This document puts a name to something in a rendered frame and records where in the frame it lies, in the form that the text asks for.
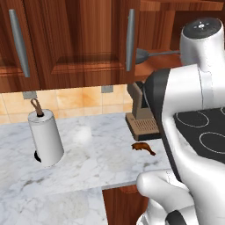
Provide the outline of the brown raw meat drumstick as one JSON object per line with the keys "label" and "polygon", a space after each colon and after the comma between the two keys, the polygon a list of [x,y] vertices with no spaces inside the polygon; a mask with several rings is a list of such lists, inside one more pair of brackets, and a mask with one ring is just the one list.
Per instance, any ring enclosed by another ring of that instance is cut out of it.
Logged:
{"label": "brown raw meat drumstick", "polygon": [[132,149],[135,149],[135,150],[143,150],[143,149],[145,149],[152,156],[154,156],[156,154],[146,142],[136,142],[136,143],[132,144]]}

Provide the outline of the wooden cabinet door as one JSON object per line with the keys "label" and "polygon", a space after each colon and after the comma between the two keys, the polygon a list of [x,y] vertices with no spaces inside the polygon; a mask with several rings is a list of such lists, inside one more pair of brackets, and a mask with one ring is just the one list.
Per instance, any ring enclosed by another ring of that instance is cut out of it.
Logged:
{"label": "wooden cabinet door", "polygon": [[[26,78],[21,68],[11,30],[9,10],[17,13],[23,35],[30,76]],[[0,93],[38,91],[40,81],[34,59],[23,0],[0,0]]]}
{"label": "wooden cabinet door", "polygon": [[[141,0],[24,0],[43,90],[132,83]],[[132,68],[127,23],[135,9]]]}

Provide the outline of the wooden lower cabinet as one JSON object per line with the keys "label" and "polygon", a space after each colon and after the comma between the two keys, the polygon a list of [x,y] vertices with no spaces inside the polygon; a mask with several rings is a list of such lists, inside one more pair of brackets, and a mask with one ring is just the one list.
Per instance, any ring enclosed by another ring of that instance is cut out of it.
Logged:
{"label": "wooden lower cabinet", "polygon": [[107,189],[103,196],[108,225],[136,225],[149,201],[139,194],[136,185]]}

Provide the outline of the beige coffee machine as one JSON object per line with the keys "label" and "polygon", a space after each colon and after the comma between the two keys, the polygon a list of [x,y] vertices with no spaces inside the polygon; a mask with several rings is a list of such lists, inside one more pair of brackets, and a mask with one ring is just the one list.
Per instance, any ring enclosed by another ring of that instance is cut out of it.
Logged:
{"label": "beige coffee machine", "polygon": [[142,81],[130,83],[127,92],[133,100],[132,112],[128,112],[125,120],[129,130],[137,142],[160,139],[153,113],[148,108],[142,94]]}

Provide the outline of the white paper towel roll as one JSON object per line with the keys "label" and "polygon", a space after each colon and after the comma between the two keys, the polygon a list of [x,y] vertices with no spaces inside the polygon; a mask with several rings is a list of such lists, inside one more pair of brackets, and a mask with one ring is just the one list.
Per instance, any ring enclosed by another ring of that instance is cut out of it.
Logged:
{"label": "white paper towel roll", "polygon": [[54,114],[48,109],[43,113],[38,117],[36,112],[30,112],[28,122],[38,157],[43,166],[49,167],[61,160],[64,149]]}

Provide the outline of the black paper towel holder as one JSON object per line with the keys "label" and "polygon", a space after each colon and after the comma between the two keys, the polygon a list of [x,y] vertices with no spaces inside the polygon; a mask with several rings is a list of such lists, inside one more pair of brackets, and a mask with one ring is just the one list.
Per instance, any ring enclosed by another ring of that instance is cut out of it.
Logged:
{"label": "black paper towel holder", "polygon": [[[36,111],[36,114],[37,116],[40,118],[40,117],[43,117],[44,116],[44,112],[42,112],[42,109],[41,109],[41,106],[40,106],[40,103],[38,101],[37,98],[32,98],[31,99],[31,104],[33,105],[35,111]],[[34,157],[35,159],[38,161],[38,162],[41,162],[39,156],[38,156],[38,153],[35,152],[34,153]]]}

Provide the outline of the black hob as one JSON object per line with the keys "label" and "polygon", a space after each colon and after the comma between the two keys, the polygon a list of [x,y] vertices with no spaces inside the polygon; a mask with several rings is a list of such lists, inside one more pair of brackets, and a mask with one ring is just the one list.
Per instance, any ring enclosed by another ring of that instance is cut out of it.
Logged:
{"label": "black hob", "polygon": [[193,150],[225,164],[225,107],[174,115],[178,131]]}

